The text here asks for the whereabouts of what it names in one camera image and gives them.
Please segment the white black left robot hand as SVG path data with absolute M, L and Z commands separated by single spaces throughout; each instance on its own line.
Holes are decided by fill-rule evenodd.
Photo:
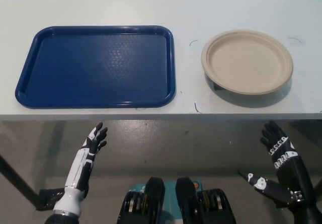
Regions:
M 107 144 L 107 130 L 100 122 L 77 151 L 64 185 L 64 194 L 53 208 L 54 214 L 80 217 L 81 202 L 89 190 L 89 179 L 96 155 Z

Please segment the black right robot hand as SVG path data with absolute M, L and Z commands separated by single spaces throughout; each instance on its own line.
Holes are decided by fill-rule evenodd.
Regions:
M 238 174 L 257 192 L 273 200 L 278 208 L 316 204 L 308 171 L 289 136 L 274 121 L 264 125 L 262 135 L 260 141 L 271 156 L 278 182 L 251 172 Z

